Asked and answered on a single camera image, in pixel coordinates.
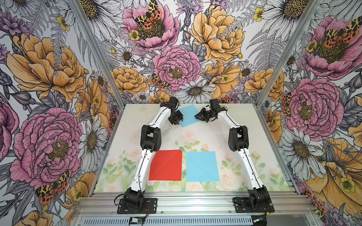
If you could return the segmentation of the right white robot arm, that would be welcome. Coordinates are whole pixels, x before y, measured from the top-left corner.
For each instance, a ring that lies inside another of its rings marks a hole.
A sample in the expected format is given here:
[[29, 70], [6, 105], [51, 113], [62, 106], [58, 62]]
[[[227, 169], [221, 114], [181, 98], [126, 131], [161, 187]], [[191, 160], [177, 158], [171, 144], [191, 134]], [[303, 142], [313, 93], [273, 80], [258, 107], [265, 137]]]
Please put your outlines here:
[[261, 181], [251, 158], [248, 128], [237, 124], [228, 114], [228, 109], [225, 106], [220, 106], [217, 99], [210, 100], [210, 104], [202, 108], [195, 115], [195, 118], [204, 122], [218, 119], [229, 130], [229, 149], [236, 153], [239, 158], [248, 186], [248, 198], [235, 198], [234, 204], [240, 210], [247, 212], [264, 213], [266, 215], [273, 213], [274, 207], [269, 192]]

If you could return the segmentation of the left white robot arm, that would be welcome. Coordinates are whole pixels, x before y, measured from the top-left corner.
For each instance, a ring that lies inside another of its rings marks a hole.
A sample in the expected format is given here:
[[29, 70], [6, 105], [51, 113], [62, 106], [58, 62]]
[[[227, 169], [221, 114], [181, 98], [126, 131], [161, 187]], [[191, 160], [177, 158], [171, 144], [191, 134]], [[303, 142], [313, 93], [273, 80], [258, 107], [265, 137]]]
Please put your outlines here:
[[166, 121], [169, 121], [172, 125], [178, 125], [183, 120], [183, 114], [178, 110], [178, 106], [178, 99], [171, 97], [169, 101], [160, 104], [159, 112], [155, 118], [141, 128], [140, 162], [130, 187], [123, 194], [123, 203], [127, 213], [148, 211], [147, 201], [144, 197], [147, 170], [150, 168], [155, 154], [161, 148], [162, 126]]

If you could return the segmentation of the red paper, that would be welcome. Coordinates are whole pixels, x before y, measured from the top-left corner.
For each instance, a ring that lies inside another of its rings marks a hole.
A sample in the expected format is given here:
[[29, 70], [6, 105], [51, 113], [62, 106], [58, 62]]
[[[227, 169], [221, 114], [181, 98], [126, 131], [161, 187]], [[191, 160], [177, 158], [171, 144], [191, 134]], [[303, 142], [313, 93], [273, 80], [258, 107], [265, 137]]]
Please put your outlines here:
[[159, 150], [150, 166], [149, 181], [181, 181], [182, 180], [181, 150]]

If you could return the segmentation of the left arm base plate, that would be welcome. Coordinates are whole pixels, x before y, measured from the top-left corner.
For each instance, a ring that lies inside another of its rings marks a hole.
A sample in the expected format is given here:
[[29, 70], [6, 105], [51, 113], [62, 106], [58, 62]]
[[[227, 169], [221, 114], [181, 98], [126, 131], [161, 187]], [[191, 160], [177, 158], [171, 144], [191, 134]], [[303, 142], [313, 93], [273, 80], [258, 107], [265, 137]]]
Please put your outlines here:
[[138, 204], [126, 202], [123, 198], [120, 199], [117, 205], [117, 214], [155, 214], [157, 210], [157, 198], [141, 199]]

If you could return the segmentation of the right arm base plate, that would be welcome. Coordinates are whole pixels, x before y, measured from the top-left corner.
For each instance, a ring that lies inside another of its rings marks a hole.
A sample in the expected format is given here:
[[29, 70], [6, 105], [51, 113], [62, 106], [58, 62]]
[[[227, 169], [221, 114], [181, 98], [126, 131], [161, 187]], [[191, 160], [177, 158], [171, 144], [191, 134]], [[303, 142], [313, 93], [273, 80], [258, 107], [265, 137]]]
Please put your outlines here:
[[253, 197], [235, 197], [232, 199], [237, 213], [262, 213], [269, 215], [275, 212], [270, 198], [267, 200], [257, 200]]

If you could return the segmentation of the light blue paper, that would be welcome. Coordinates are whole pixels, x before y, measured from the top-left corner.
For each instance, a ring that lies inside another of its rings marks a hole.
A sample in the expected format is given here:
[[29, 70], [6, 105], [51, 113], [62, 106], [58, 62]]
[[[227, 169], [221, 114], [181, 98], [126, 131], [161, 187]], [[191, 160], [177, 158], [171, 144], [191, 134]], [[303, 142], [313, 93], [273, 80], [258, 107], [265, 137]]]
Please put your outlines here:
[[180, 109], [180, 112], [183, 114], [183, 120], [180, 122], [183, 128], [200, 122], [200, 120], [195, 118], [195, 115], [197, 115], [199, 111], [194, 105], [185, 106]]
[[187, 182], [220, 181], [215, 152], [186, 153]]

